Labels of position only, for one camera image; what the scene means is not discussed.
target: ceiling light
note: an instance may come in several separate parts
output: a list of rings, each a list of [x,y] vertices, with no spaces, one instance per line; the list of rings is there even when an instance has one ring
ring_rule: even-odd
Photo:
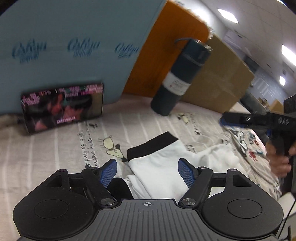
[[[296,54],[294,54],[290,49],[288,49],[285,45],[281,46],[282,54],[289,60],[293,65],[296,66]]]
[[[234,23],[238,23],[237,19],[235,18],[235,16],[232,13],[230,13],[228,11],[225,11],[225,10],[222,10],[222,9],[218,9],[218,11],[221,13],[221,15],[224,18],[226,18],[226,19],[228,19],[228,20],[230,20],[230,21],[232,21]]]
[[[280,82],[280,84],[281,84],[282,86],[285,86],[286,80],[285,80],[284,77],[281,76],[281,77],[279,78],[279,82]]]
[[[282,3],[283,5],[285,5],[281,0],[277,0],[278,2]]]

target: video on phone screen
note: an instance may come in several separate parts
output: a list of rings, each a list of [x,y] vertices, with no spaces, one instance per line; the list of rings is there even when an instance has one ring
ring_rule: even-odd
[[[21,102],[27,130],[31,134],[100,116],[103,84],[26,93]]]

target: water bottle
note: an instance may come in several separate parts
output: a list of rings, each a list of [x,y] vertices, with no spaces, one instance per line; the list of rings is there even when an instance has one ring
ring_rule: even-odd
[[[189,39],[151,101],[151,108],[168,116],[185,94],[194,77],[209,58],[212,48],[196,39]]]

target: gray ribbed plate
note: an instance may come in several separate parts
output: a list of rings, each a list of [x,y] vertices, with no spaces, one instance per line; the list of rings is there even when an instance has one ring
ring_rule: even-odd
[[[226,241],[200,219],[197,212],[176,206],[172,199],[123,200],[101,210],[84,231],[63,241]],[[32,241],[20,238],[19,241]],[[277,241],[274,236],[264,241]]]

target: orange board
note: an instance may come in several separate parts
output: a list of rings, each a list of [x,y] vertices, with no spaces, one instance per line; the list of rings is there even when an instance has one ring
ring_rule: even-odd
[[[194,38],[206,42],[208,36],[203,21],[167,1],[142,47],[124,93],[153,97],[186,44],[186,41],[175,41]]]

